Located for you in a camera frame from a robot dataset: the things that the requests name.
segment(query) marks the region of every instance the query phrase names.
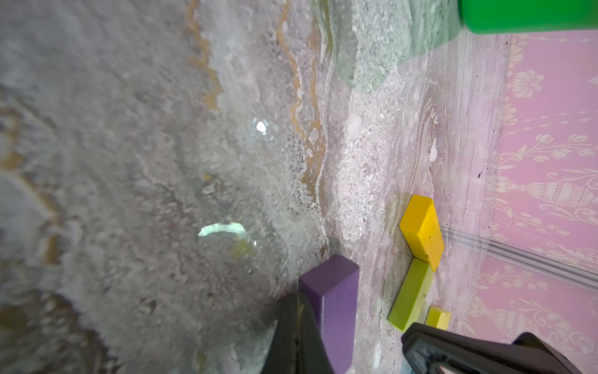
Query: pink wall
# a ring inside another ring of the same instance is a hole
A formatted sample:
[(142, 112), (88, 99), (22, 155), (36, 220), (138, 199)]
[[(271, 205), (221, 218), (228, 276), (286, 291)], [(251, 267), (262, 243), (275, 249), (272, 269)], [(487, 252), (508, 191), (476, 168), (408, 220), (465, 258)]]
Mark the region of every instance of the pink wall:
[[(513, 35), (493, 239), (598, 273), (598, 31)], [(489, 257), (458, 332), (598, 373), (598, 291)]]
[(511, 343), (532, 332), (585, 374), (598, 373), (598, 292), (488, 257), (457, 332)]
[(598, 31), (509, 43), (493, 239), (598, 273)]

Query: lime green block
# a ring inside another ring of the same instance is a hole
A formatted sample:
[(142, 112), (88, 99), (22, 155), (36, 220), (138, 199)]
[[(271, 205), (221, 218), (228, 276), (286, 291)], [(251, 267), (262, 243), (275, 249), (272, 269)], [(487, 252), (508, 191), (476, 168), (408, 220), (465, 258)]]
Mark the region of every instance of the lime green block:
[(434, 273), (429, 264), (418, 259), (411, 261), (407, 276), (388, 316), (391, 325), (404, 333), (417, 321), (433, 278)]

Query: wooden block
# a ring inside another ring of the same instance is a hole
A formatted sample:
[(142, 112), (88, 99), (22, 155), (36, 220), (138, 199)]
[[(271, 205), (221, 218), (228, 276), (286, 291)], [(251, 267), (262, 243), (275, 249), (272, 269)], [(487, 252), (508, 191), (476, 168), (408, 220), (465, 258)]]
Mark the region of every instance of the wooden block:
[(450, 315), (449, 311), (439, 306), (431, 306), (428, 311), (428, 317), (426, 318), (426, 325), (446, 330), (449, 327)]
[(413, 195), (399, 228), (415, 258), (429, 263), (435, 272), (443, 255), (444, 241), (432, 199)]
[(359, 266), (339, 255), (299, 278), (335, 374), (344, 374), (353, 363), (358, 287)]
[(434, 273), (429, 264), (418, 259), (411, 261), (407, 276), (388, 316), (391, 325), (404, 333), (417, 321), (433, 278)]

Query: gray marble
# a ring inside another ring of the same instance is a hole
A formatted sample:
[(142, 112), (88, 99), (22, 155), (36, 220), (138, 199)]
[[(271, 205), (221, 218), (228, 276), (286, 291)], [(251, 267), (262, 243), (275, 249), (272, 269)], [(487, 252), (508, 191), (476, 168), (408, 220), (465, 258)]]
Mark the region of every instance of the gray marble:
[[(420, 193), (487, 234), (506, 42), (448, 0), (4, 1), (0, 367), (257, 373), (277, 300), (339, 253), (350, 372), (404, 371), (397, 222)], [(478, 261), (447, 238), (453, 324)]]

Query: yellow block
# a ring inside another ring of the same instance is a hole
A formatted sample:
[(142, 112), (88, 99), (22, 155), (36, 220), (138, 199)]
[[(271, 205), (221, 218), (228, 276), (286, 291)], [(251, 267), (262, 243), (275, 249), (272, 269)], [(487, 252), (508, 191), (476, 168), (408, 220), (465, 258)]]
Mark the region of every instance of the yellow block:
[(404, 333), (417, 321), (433, 278), (434, 273), (430, 265), (418, 259), (411, 260), (405, 280), (388, 315), (391, 325)]
[(426, 318), (426, 325), (436, 327), (440, 330), (446, 330), (449, 327), (450, 312), (439, 308), (437, 306), (431, 306), (428, 311), (428, 317)]
[(413, 195), (399, 227), (415, 258), (429, 263), (435, 272), (443, 255), (444, 242), (432, 199)]

